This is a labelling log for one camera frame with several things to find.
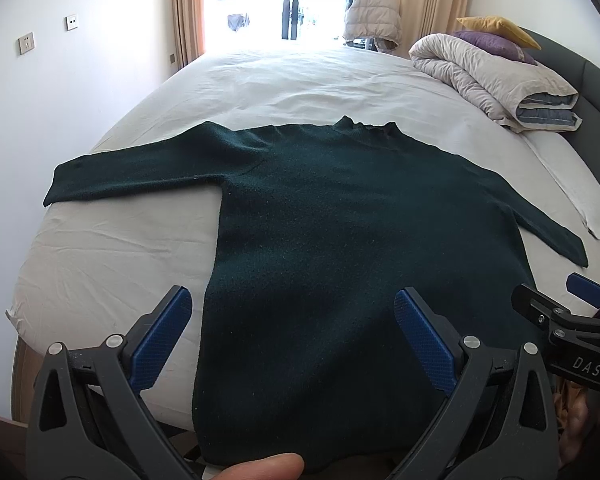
mattress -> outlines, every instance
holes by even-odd
[[[167,139],[203,121],[242,129],[333,124],[344,115],[365,124],[395,121],[415,139],[498,172],[580,236],[587,269],[522,230],[538,289],[575,314],[592,314],[566,291],[565,280],[580,272],[600,282],[600,240],[589,234],[524,139],[405,59],[289,41],[205,54],[130,111],[93,152]],[[40,353],[55,341],[69,348],[96,346],[111,333],[125,333],[171,285],[186,286],[194,301],[191,320],[156,385],[142,397],[157,420],[192,428],[203,298],[214,265],[221,199],[219,187],[201,186],[50,206],[8,311],[21,338]]]

blue textured pad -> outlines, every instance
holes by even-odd
[[[405,290],[395,295],[394,313],[432,386],[449,397],[458,384],[451,352]]]
[[[574,272],[567,278],[567,290],[595,308],[600,308],[600,285]]]
[[[131,356],[129,385],[136,395],[155,384],[191,318],[191,311],[191,295],[186,288],[181,287]]]

folded comforter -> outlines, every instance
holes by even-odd
[[[576,130],[576,89],[542,64],[493,56],[448,34],[429,34],[409,51],[413,66],[452,86],[496,123],[515,132]]]

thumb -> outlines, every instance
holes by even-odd
[[[298,480],[304,469],[300,455],[285,453],[225,469],[214,480]]]

wall outlet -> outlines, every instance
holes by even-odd
[[[20,45],[20,55],[26,54],[29,50],[33,50],[36,47],[36,44],[33,41],[33,32],[18,38],[18,44]]]
[[[66,30],[74,30],[74,28],[78,28],[78,15],[72,14],[71,16],[67,16],[65,19],[66,22]]]

